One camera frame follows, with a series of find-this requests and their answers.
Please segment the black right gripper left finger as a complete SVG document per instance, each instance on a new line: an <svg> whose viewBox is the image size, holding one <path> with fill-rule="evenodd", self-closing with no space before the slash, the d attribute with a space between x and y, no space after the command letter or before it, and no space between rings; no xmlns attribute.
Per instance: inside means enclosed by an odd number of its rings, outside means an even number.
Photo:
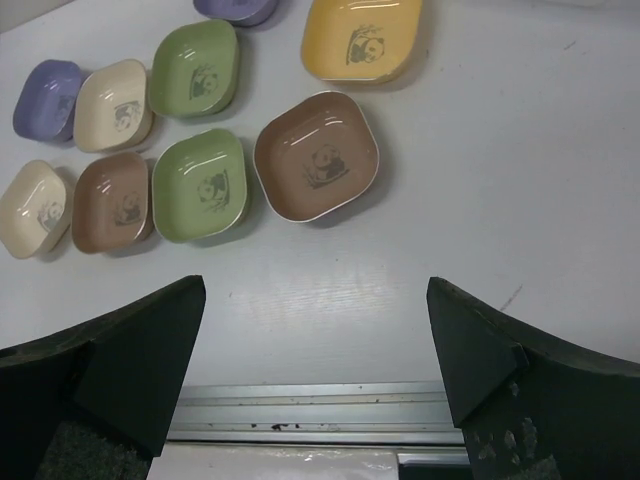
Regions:
<svg viewBox="0 0 640 480"><path fill-rule="evenodd" d="M4 479L144 479L206 302L201 276L1 351Z"/></svg>

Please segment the green panda plate front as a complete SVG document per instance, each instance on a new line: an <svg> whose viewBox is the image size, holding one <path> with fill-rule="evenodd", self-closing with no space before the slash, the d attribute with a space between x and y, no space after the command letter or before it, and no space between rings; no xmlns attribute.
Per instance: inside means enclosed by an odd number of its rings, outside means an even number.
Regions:
<svg viewBox="0 0 640 480"><path fill-rule="evenodd" d="M152 173L153 220L172 243L221 234L243 217L249 197L241 141L211 129L167 148Z"/></svg>

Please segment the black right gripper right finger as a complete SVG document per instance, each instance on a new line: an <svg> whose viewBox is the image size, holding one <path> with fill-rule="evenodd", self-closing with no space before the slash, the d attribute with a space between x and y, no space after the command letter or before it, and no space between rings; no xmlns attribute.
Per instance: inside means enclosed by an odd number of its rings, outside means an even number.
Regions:
<svg viewBox="0 0 640 480"><path fill-rule="evenodd" d="M636 479L639 366L433 277L426 302L453 424L477 479Z"/></svg>

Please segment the yellow panda plate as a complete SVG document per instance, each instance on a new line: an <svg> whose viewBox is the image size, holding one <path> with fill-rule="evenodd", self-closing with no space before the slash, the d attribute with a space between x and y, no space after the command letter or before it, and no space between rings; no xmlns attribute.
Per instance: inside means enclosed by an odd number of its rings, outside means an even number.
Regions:
<svg viewBox="0 0 640 480"><path fill-rule="evenodd" d="M332 83L388 82L413 53L423 3L314 1L301 43L301 61L315 78Z"/></svg>

